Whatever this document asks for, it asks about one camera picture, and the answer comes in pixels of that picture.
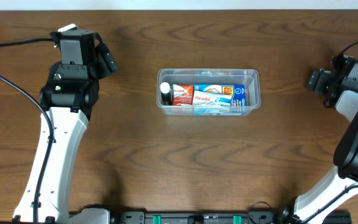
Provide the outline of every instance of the blue box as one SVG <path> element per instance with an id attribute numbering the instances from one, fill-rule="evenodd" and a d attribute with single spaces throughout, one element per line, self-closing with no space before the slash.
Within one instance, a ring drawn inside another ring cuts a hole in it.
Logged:
<path id="1" fill-rule="evenodd" d="M 195 84 L 194 90 L 207 93 L 231 95 L 231 106 L 247 106 L 245 85 Z"/>

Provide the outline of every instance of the clear plastic container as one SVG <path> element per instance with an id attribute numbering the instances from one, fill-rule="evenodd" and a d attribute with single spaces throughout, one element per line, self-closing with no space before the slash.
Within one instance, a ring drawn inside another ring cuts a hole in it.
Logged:
<path id="1" fill-rule="evenodd" d="M 162 104 L 160 84 L 245 85 L 245 106 L 166 106 Z M 157 77 L 157 105 L 167 115 L 248 115 L 260 106 L 258 72 L 253 69 L 174 69 L 164 68 Z"/>

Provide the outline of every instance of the wooden table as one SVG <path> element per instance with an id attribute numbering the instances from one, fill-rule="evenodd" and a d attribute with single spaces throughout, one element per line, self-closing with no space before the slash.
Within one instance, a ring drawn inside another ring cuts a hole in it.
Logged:
<path id="1" fill-rule="evenodd" d="M 305 85 L 358 40 L 358 11 L 0 12 L 0 42 L 48 37 L 72 22 L 101 34 L 120 71 L 100 82 L 70 210 L 279 207 L 333 165 L 349 122 Z M 358 46 L 348 53 L 358 58 Z M 0 74 L 38 98 L 58 60 L 51 43 L 0 48 Z M 161 68 L 254 68 L 262 105 L 245 117 L 165 116 L 155 102 Z M 0 82 L 0 220 L 24 193 L 39 129 L 37 108 Z M 358 196 L 341 208 L 358 223 Z"/>

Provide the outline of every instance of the white wall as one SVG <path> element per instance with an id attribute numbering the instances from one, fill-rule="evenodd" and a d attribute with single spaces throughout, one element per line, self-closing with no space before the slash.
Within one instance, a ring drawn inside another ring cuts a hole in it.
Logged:
<path id="1" fill-rule="evenodd" d="M 0 0 L 0 10 L 358 9 L 358 0 Z"/>

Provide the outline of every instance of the red and white box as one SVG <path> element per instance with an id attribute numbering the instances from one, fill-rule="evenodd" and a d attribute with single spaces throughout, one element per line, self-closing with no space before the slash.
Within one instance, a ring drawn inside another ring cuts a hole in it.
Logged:
<path id="1" fill-rule="evenodd" d="M 193 85 L 173 84 L 173 106 L 191 106 L 193 104 Z"/>

